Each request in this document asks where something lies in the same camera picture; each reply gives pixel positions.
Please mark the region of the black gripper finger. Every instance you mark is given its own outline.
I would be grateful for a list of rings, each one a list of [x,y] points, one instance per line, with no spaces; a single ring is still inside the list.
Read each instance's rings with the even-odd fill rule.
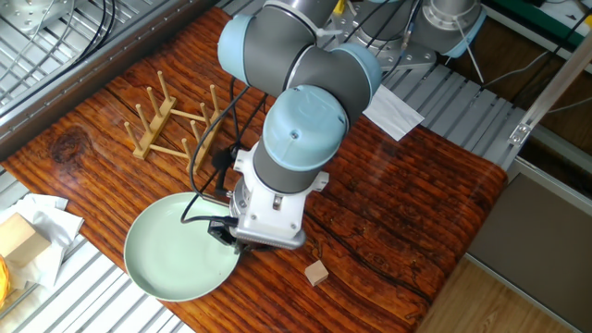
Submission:
[[[215,238],[223,245],[235,246],[237,243],[237,238],[232,234],[232,230],[234,230],[237,226],[238,222],[236,220],[231,220],[230,222],[211,220],[209,222],[207,231],[210,236]]]

